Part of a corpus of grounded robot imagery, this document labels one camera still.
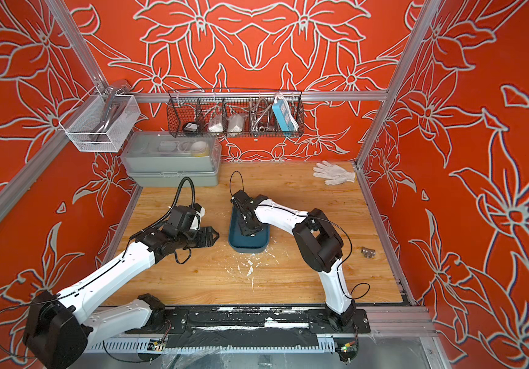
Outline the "teal plastic storage box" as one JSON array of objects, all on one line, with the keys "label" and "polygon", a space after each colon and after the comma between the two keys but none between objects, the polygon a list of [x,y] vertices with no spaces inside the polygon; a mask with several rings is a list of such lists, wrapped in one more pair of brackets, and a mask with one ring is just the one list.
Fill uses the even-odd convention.
[{"label": "teal plastic storage box", "polygon": [[263,230],[254,236],[244,236],[238,224],[239,219],[238,211],[233,208],[228,234],[228,244],[231,248],[238,253],[245,254],[259,254],[264,252],[269,244],[270,226],[266,224]]}]

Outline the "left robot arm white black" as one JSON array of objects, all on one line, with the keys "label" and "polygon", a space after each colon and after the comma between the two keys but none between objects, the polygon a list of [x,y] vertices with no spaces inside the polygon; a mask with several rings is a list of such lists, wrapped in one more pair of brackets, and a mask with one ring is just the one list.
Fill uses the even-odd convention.
[{"label": "left robot arm white black", "polygon": [[132,278],[178,250],[210,248],[219,234],[203,226],[204,208],[173,204],[154,224],[134,234],[126,249],[100,269],[56,294],[43,291],[30,303],[23,343],[47,368],[67,368],[85,350],[133,329],[166,327],[164,304],[144,294],[98,312],[98,307]]}]

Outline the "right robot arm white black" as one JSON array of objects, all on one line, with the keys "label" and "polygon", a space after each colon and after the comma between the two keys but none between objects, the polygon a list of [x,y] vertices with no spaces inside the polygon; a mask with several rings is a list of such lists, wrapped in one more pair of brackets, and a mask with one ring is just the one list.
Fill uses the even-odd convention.
[{"label": "right robot arm white black", "polygon": [[338,331],[350,329],[356,304],[342,268],[344,241],[324,212],[300,212],[264,195],[252,198],[243,190],[231,196],[231,203],[242,235],[255,235],[266,224],[293,235],[301,257],[320,277],[329,323]]}]

